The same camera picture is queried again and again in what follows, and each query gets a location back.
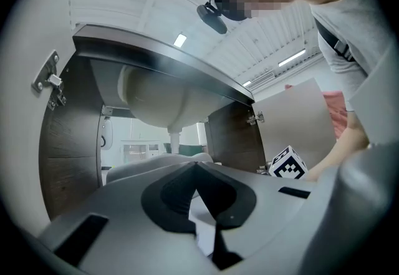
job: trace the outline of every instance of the black strap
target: black strap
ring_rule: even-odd
[[[352,62],[355,59],[350,52],[349,46],[339,41],[337,37],[335,37],[330,31],[328,31],[316,18],[316,26],[319,30],[320,35],[329,44],[331,48],[341,57],[343,57],[346,61]]]

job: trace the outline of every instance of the ceiling vent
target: ceiling vent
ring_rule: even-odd
[[[275,77],[276,76],[274,75],[273,71],[266,72],[265,74],[262,74],[261,76],[252,80],[251,84],[249,84],[246,88],[249,90],[256,89],[257,87],[260,87],[261,85],[273,80]]]

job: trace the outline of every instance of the ceiling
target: ceiling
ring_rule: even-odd
[[[70,0],[71,25],[100,24],[146,34],[173,44],[187,36],[181,50],[234,78],[240,84],[255,81],[273,70],[290,72],[297,64],[311,63],[321,53],[310,7],[303,1],[243,22],[223,18],[228,27],[220,35],[203,23],[196,7],[207,0]],[[306,53],[284,67],[278,63],[303,48]],[[264,87],[260,81],[253,90]]]

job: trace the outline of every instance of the green object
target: green object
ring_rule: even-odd
[[[164,143],[165,150],[167,153],[172,153],[170,143]],[[179,154],[186,155],[187,157],[192,157],[193,155],[203,153],[202,145],[179,145]]]

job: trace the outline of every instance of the red cloth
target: red cloth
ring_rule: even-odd
[[[286,90],[292,85],[286,84]],[[332,124],[334,126],[335,137],[338,139],[347,127],[347,109],[342,91],[322,92],[329,108]]]

